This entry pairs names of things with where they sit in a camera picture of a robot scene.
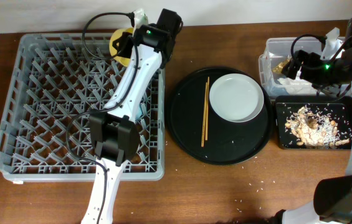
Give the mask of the food scraps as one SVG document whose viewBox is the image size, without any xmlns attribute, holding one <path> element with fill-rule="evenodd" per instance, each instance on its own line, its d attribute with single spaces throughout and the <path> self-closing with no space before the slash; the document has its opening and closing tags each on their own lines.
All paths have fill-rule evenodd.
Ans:
<svg viewBox="0 0 352 224">
<path fill-rule="evenodd" d="M 288 145 L 308 149 L 337 149 L 352 142 L 352 131 L 342 131 L 338 119 L 307 105 L 292 112 L 284 122 L 285 133 L 292 135 Z"/>
</svg>

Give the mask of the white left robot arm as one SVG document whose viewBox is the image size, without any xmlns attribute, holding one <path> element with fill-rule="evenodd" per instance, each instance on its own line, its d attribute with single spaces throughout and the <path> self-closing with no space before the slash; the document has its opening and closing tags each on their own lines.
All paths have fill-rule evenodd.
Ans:
<svg viewBox="0 0 352 224">
<path fill-rule="evenodd" d="M 87 211 L 82 223 L 112 223 L 121 175 L 139 146 L 136 119 L 140 102 L 154 74 L 173 55 L 176 36 L 183 28 L 182 18 L 163 9 L 155 23 L 148 23 L 142 10 L 126 16 L 133 30 L 124 31 L 110 44 L 129 63 L 115 93 L 101 110 L 88 111 L 88 125 L 97 168 Z"/>
</svg>

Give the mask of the white round plate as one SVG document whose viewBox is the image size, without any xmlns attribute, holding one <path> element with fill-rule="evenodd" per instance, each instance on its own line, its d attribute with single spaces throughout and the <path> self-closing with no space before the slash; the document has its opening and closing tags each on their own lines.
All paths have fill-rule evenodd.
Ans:
<svg viewBox="0 0 352 224">
<path fill-rule="evenodd" d="M 209 102 L 214 112 L 232 123 L 254 119 L 264 107 L 264 93 L 248 75 L 230 73 L 218 78 L 210 87 Z"/>
</svg>

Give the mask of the blue plastic cup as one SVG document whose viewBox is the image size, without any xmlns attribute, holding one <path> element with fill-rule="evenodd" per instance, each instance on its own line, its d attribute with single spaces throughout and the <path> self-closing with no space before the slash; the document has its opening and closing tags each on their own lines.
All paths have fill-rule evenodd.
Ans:
<svg viewBox="0 0 352 224">
<path fill-rule="evenodd" d="M 137 109 L 137 113 L 136 113 L 136 121 L 141 120 L 147 113 L 147 109 L 146 109 L 146 102 L 142 101 L 139 105 L 138 105 L 138 109 Z"/>
</svg>

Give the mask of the brown Nescafe Gold wrapper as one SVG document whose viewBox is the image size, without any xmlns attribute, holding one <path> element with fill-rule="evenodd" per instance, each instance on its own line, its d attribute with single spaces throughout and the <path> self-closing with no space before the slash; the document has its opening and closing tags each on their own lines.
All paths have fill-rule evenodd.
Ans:
<svg viewBox="0 0 352 224">
<path fill-rule="evenodd" d="M 282 74 L 282 71 L 284 70 L 284 68 L 288 68 L 289 64 L 290 64 L 290 59 L 285 59 L 283 62 L 280 62 L 278 65 L 276 65 L 272 69 L 272 72 L 277 74 Z"/>
</svg>

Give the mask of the yellow bowl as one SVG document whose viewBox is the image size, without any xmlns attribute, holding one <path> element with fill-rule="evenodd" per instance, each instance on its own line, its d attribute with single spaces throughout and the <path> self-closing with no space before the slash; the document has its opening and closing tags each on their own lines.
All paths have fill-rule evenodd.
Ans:
<svg viewBox="0 0 352 224">
<path fill-rule="evenodd" d="M 129 35 L 133 34 L 133 28 L 124 28 L 116 30 L 110 37 L 109 50 L 110 54 L 113 56 L 113 59 L 122 64 L 124 67 L 127 67 L 130 63 L 131 57 L 131 45 L 132 43 L 126 38 Z M 116 56 L 116 54 L 125 46 L 125 51 Z"/>
</svg>

